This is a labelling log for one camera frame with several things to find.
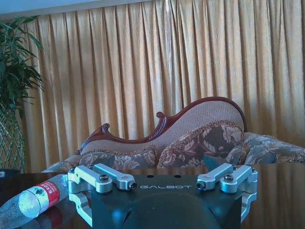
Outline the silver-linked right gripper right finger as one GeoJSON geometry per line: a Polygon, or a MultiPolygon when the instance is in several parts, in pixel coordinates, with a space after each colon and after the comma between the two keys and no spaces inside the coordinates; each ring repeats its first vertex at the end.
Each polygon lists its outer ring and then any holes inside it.
{"type": "Polygon", "coordinates": [[[241,222],[243,222],[250,212],[251,203],[257,200],[257,170],[246,165],[236,167],[223,158],[213,156],[204,156],[203,161],[208,173],[198,175],[197,188],[200,191],[208,191],[219,184],[220,190],[226,194],[241,191],[241,222]]]}

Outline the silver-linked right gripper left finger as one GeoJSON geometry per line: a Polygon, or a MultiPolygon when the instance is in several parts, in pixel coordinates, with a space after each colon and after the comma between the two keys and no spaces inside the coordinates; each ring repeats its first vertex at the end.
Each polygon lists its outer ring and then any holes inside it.
{"type": "Polygon", "coordinates": [[[113,185],[126,191],[137,188],[133,175],[121,173],[102,163],[92,167],[77,166],[68,172],[69,200],[75,203],[77,213],[89,226],[92,226],[92,209],[84,191],[107,194],[112,191],[113,185]]]}

